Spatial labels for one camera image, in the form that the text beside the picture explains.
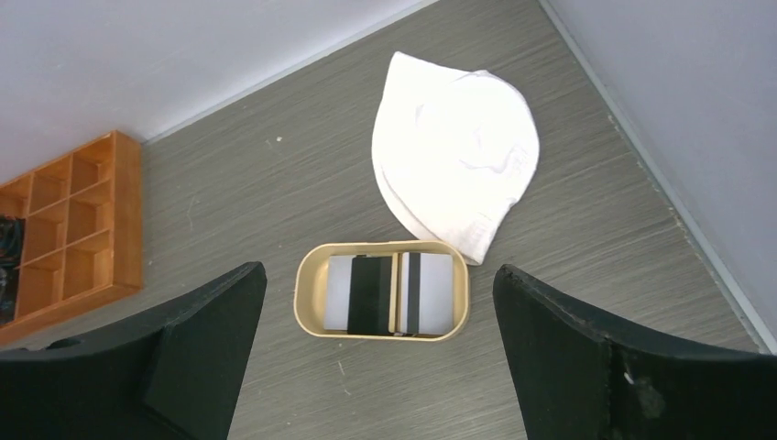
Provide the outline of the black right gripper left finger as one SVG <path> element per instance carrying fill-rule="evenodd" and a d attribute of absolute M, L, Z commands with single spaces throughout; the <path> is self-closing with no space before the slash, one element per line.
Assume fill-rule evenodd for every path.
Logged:
<path fill-rule="evenodd" d="M 267 288 L 260 262 L 90 332 L 1 354 L 4 439 L 225 439 Z"/>

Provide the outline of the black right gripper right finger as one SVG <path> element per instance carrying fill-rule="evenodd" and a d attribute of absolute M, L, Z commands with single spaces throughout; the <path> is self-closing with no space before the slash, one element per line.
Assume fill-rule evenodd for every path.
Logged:
<path fill-rule="evenodd" d="M 530 439 L 773 439 L 776 358 L 651 329 L 511 265 L 493 301 Z"/>

